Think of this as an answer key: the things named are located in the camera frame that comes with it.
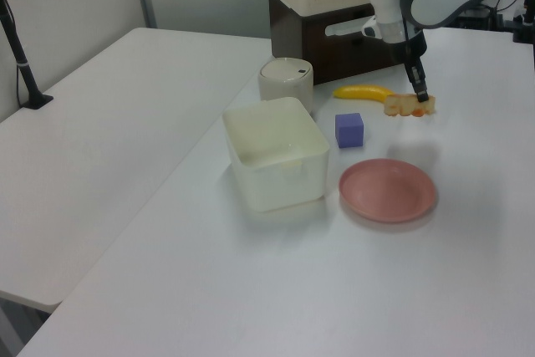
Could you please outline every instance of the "blue foam block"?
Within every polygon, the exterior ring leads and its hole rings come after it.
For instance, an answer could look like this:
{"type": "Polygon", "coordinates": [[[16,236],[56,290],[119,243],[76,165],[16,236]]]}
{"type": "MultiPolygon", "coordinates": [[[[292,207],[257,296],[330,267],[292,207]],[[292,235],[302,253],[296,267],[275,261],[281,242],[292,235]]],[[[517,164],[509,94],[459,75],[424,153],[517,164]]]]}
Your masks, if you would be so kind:
{"type": "Polygon", "coordinates": [[[335,117],[336,141],[339,148],[364,144],[364,122],[360,113],[348,113],[335,117]]]}

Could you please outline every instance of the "toy banana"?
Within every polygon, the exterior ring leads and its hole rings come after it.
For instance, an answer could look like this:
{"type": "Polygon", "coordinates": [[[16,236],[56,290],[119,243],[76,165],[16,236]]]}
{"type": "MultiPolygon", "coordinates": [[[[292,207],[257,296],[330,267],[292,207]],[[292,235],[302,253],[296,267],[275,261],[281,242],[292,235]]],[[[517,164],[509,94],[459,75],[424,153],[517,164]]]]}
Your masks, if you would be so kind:
{"type": "Polygon", "coordinates": [[[426,102],[418,102],[415,94],[396,94],[395,92],[373,84],[345,85],[333,92],[335,98],[370,99],[385,104],[384,112],[388,116],[421,117],[435,113],[435,97],[430,96],[426,102]]]}
{"type": "Polygon", "coordinates": [[[372,84],[345,85],[333,92],[334,98],[342,99],[371,99],[385,102],[388,95],[394,92],[385,87],[372,84]]]}

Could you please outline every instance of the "plastic plate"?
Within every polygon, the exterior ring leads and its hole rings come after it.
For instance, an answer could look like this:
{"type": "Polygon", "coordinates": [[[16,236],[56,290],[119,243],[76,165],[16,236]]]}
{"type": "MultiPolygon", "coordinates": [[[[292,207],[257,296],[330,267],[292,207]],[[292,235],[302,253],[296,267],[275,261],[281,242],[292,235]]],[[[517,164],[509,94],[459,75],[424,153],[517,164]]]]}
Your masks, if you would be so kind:
{"type": "Polygon", "coordinates": [[[388,223],[421,217],[436,203],[433,181],[421,169],[393,159],[362,161],[340,177],[339,191],[363,217],[388,223]]]}

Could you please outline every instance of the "white table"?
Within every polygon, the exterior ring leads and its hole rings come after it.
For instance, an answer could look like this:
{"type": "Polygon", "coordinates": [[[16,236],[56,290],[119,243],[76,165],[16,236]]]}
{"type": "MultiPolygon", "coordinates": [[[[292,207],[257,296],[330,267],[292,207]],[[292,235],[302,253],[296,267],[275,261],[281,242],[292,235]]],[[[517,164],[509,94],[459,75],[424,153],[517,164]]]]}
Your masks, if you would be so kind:
{"type": "Polygon", "coordinates": [[[53,311],[269,55],[140,28],[3,121],[0,297],[53,311]]]}
{"type": "MultiPolygon", "coordinates": [[[[358,82],[409,92],[401,67],[317,87],[327,195],[268,214],[243,206],[218,120],[20,356],[535,355],[532,48],[426,36],[436,115],[330,97],[358,82]],[[355,111],[364,148],[339,150],[334,115],[355,111]],[[375,157],[427,171],[436,209],[386,226],[343,207],[339,176],[375,157]]],[[[251,79],[232,107],[256,101],[251,79]]]]}

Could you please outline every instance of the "brown box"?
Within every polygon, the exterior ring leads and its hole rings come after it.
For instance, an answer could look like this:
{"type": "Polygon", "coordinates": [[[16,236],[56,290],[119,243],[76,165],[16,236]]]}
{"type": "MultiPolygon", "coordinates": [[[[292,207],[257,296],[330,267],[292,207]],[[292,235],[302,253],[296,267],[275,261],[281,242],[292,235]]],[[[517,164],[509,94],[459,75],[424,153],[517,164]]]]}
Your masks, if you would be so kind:
{"type": "Polygon", "coordinates": [[[393,66],[386,43],[362,33],[327,36],[329,25],[373,16],[370,4],[301,17],[280,0],[269,0],[272,54],[310,62],[314,84],[393,66]]]}

